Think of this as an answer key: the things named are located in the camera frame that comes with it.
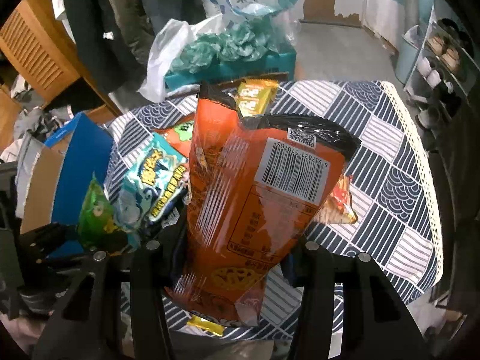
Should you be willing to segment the red fries snack bag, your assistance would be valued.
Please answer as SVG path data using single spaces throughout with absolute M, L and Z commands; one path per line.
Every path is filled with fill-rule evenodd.
M 352 206 L 351 181 L 352 178 L 350 176 L 340 176 L 332 192 L 314 215 L 313 222 L 318 224 L 356 223 L 358 217 Z

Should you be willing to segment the large orange snack bag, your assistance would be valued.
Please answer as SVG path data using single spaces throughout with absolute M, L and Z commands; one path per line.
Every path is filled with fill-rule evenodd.
M 225 327 L 255 326 L 264 279 L 297 244 L 360 140 L 313 115 L 242 116 L 202 83 L 189 155 L 188 254 L 169 296 Z

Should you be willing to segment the orange green rice cracker bag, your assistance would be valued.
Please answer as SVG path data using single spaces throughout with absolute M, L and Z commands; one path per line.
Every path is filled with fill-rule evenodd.
M 166 150 L 188 158 L 194 129 L 194 115 L 188 115 L 172 127 L 154 131 L 154 139 Z

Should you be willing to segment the black yellow noodle snack bag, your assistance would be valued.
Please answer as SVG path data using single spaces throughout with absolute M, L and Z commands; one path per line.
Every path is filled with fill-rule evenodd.
M 268 79 L 247 78 L 238 87 L 235 97 L 243 117 L 262 115 L 275 98 L 278 82 Z

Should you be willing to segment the light blue snack bag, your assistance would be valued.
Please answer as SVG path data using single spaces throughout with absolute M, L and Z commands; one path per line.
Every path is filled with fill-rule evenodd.
M 139 248 L 185 196 L 188 179 L 187 158 L 155 133 L 127 171 L 113 205 L 115 224 L 131 248 Z

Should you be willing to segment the green snack bag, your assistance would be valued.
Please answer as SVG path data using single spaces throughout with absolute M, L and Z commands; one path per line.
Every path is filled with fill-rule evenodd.
M 128 242 L 127 233 L 114 221 L 114 208 L 95 175 L 80 209 L 76 234 L 82 247 L 89 251 L 116 253 Z

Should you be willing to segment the small yellow snack packet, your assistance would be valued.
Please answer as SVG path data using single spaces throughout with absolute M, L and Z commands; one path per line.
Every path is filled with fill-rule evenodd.
M 197 315 L 192 315 L 187 324 L 191 327 L 202 329 L 206 332 L 210 332 L 214 336 L 222 337 L 225 327 L 218 323 L 201 318 Z

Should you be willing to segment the blue cardboard storage box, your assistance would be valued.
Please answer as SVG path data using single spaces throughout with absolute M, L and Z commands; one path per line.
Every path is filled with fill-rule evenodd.
M 78 224 L 91 178 L 103 186 L 112 144 L 112 136 L 83 113 L 47 138 L 32 159 L 20 234 L 52 223 Z

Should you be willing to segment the blue white patterned tablecloth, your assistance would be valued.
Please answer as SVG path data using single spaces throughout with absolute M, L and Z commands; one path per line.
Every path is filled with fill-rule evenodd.
M 197 95 L 167 97 L 129 111 L 107 124 L 114 144 L 104 192 L 112 203 L 134 159 L 154 130 L 172 127 L 191 114 Z M 352 175 L 354 224 L 318 224 L 307 238 L 329 252 L 374 258 L 397 294 L 409 305 L 443 275 L 441 225 L 429 161 L 416 125 L 393 84 L 387 81 L 297 80 L 279 84 L 273 114 L 315 115 L 360 138 L 346 168 Z M 291 287 L 273 268 L 267 278 L 257 327 L 225 328 L 216 336 L 188 325 L 191 315 L 163 297 L 170 331 L 228 341 L 292 340 L 303 289 Z

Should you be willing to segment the teal box with cardboard flap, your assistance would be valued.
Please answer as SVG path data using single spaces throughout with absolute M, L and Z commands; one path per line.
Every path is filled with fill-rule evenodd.
M 268 52 L 261 59 L 246 62 L 237 60 L 227 63 L 212 63 L 207 69 L 196 73 L 168 73 L 164 78 L 166 87 L 174 90 L 182 86 L 208 83 L 221 83 L 242 77 L 259 77 L 265 74 L 286 74 L 288 80 L 295 75 L 296 51 L 292 48 L 280 54 Z

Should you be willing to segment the wooden louvered cabinet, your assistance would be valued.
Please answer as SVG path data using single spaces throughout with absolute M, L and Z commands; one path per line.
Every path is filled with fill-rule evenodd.
M 1 26 L 1 52 L 49 106 L 62 92 L 83 80 L 113 116 L 120 109 L 79 60 L 77 47 L 55 19 L 51 0 L 21 0 Z

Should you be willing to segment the shoe rack with shoes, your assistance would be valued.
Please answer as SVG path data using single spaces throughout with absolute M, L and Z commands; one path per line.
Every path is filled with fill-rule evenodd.
M 418 30 L 420 43 L 404 86 L 407 104 L 427 152 L 463 107 L 479 128 L 479 48 L 445 0 L 433 0 L 430 17 Z

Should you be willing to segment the crumpled green tissue paper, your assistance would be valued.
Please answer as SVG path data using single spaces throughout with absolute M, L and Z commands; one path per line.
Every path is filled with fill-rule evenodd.
M 255 62 L 269 52 L 278 54 L 285 40 L 270 19 L 244 21 L 219 34 L 199 35 L 172 61 L 170 72 L 194 74 L 213 63 Z

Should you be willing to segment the light blue trash bin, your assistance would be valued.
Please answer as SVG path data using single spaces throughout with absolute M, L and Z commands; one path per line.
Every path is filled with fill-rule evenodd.
M 394 74 L 405 85 L 416 62 L 424 35 L 419 25 L 411 27 L 404 35 L 400 44 Z

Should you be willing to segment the dark hanging clothes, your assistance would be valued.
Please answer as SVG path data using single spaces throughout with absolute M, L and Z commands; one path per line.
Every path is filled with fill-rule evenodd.
M 106 94 L 146 72 L 155 35 L 171 19 L 197 24 L 201 0 L 64 0 L 80 61 Z

